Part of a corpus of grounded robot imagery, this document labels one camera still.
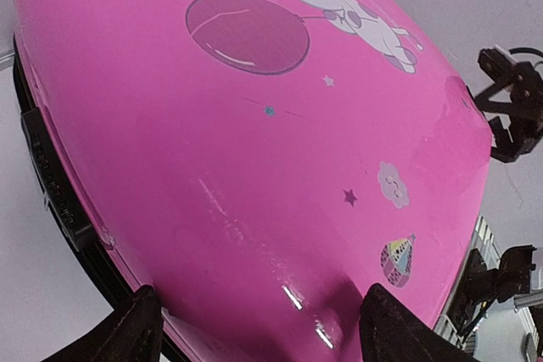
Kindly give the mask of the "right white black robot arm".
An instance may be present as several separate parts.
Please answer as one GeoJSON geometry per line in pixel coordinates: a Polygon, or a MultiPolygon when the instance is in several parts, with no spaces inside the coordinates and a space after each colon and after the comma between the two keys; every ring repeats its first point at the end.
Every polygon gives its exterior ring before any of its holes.
{"type": "MultiPolygon", "coordinates": [[[[482,49],[479,68],[492,84],[473,97],[480,112],[494,115],[488,120],[495,142],[490,157],[503,164],[532,153],[542,140],[542,76],[537,70],[542,62],[518,61],[517,54],[542,57],[533,47],[482,49]]],[[[530,292],[535,252],[531,245],[509,248],[492,269],[480,249],[468,252],[448,311],[461,339],[475,331],[491,305],[530,292]]]]}

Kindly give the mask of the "pink hard-shell suitcase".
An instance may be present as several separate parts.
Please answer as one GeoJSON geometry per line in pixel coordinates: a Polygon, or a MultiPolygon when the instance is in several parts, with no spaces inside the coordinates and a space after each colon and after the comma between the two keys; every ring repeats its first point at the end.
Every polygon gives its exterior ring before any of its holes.
{"type": "Polygon", "coordinates": [[[392,0],[15,0],[48,207],[110,297],[149,284],[193,361],[359,361],[381,284],[445,312],[484,117],[392,0]]]}

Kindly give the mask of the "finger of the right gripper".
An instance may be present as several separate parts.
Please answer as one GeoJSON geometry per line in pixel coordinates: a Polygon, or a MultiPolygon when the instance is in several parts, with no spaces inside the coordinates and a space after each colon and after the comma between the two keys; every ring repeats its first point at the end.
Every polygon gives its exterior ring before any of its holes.
{"type": "Polygon", "coordinates": [[[473,98],[481,112],[526,114],[526,63],[515,58],[525,51],[524,47],[505,49],[494,46],[479,52],[479,68],[491,79],[491,84],[473,98]],[[509,91],[508,102],[492,100],[502,91],[509,91]]]}
{"type": "Polygon", "coordinates": [[[490,153],[493,159],[509,164],[530,152],[527,120],[512,117],[511,124],[506,128],[501,118],[496,116],[489,121],[489,125],[495,139],[495,146],[490,153]]]}

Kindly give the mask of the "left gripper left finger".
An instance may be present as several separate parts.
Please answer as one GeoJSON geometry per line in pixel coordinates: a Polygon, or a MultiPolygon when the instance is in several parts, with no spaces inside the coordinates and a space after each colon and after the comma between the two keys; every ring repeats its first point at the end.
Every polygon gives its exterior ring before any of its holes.
{"type": "Polygon", "coordinates": [[[143,285],[87,334],[44,362],[158,362],[163,325],[158,296],[153,287],[143,285]]]}

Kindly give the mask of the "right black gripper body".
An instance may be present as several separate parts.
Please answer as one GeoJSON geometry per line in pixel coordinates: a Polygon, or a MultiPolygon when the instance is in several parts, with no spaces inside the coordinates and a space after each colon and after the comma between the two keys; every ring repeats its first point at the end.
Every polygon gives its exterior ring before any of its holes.
{"type": "Polygon", "coordinates": [[[520,91],[516,86],[511,91],[513,103],[539,115],[537,120],[518,115],[509,116],[510,125],[507,130],[510,143],[500,156],[502,159],[518,159],[521,155],[531,153],[542,139],[542,77],[536,71],[542,67],[542,51],[533,47],[514,47],[508,52],[512,56],[528,54],[540,58],[537,63],[531,64],[529,80],[523,83],[523,90],[520,91]]]}

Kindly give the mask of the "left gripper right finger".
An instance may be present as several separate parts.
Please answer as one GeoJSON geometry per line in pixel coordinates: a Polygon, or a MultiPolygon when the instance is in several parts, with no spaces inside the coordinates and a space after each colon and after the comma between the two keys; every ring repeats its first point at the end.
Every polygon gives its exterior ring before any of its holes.
{"type": "Polygon", "coordinates": [[[476,362],[436,334],[384,286],[370,286],[360,308],[364,362],[476,362]]]}

